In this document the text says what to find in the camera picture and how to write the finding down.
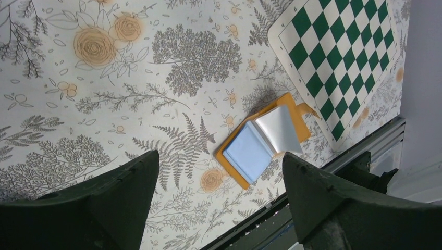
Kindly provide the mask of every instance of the white wall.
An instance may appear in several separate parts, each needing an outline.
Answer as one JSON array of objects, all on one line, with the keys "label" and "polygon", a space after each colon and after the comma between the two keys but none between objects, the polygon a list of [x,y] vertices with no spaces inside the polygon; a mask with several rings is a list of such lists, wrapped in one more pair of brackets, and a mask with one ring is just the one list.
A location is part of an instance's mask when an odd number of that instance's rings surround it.
[{"label": "white wall", "polygon": [[401,168],[442,152],[442,1],[413,0],[400,115],[407,119]]}]

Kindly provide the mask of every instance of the green and white chessboard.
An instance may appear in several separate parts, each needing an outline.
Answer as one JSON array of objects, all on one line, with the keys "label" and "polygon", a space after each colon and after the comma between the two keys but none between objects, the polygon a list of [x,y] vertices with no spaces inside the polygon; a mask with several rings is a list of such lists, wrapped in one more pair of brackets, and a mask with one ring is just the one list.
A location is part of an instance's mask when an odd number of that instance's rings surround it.
[{"label": "green and white chessboard", "polygon": [[294,0],[268,39],[334,149],[398,55],[388,0]]}]

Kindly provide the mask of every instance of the fern illustration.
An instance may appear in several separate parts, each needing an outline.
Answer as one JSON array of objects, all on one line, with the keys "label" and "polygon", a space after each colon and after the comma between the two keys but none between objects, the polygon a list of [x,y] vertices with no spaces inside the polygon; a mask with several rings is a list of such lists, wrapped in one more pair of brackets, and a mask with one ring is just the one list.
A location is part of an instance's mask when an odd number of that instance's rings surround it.
[{"label": "fern illustration", "polygon": [[[167,191],[167,183],[171,174],[173,174],[176,187],[179,187],[183,172],[188,179],[192,179],[193,167],[197,159],[202,153],[210,154],[207,144],[209,142],[215,143],[215,138],[213,134],[208,132],[202,117],[199,129],[197,129],[192,120],[185,113],[183,115],[187,124],[185,131],[180,131],[179,128],[153,126],[167,134],[170,141],[144,141],[135,137],[132,139],[134,144],[144,151],[158,150],[160,164],[158,181],[165,191]],[[132,158],[135,155],[126,152],[126,156]]]},{"label": "fern illustration", "polygon": [[250,30],[249,46],[255,44],[265,44],[268,46],[268,30],[291,2],[293,2],[293,0],[270,0],[270,3],[267,3],[265,0],[260,0],[264,14],[259,12],[256,7],[254,8],[258,23],[252,22],[253,30]]}]

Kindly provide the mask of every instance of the orange rose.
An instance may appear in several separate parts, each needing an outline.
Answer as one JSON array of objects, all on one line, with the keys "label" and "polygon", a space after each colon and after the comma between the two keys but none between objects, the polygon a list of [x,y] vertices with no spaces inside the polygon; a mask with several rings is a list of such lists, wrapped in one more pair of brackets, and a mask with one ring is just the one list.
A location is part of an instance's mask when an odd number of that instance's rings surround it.
[{"label": "orange rose", "polygon": [[116,53],[112,39],[104,30],[98,28],[79,31],[73,41],[73,49],[89,66],[108,65]]},{"label": "orange rose", "polygon": [[217,190],[223,182],[224,174],[221,170],[212,168],[201,177],[201,187],[207,193]]},{"label": "orange rose", "polygon": [[138,20],[133,17],[122,16],[114,22],[115,34],[120,40],[134,41],[141,34],[141,28]]}]

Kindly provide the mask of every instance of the table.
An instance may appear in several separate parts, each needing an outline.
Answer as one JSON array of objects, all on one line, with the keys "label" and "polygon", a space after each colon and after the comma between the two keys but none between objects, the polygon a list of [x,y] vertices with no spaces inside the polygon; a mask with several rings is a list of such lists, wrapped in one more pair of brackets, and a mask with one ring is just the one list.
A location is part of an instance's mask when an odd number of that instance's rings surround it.
[{"label": "table", "polygon": [[[283,93],[266,30],[291,1],[0,3],[0,201],[37,198],[151,150],[161,172],[141,249],[199,249],[285,191],[281,160],[242,190],[213,152]],[[399,113],[410,0],[391,0],[401,56],[341,149],[311,114],[320,167]]]}]

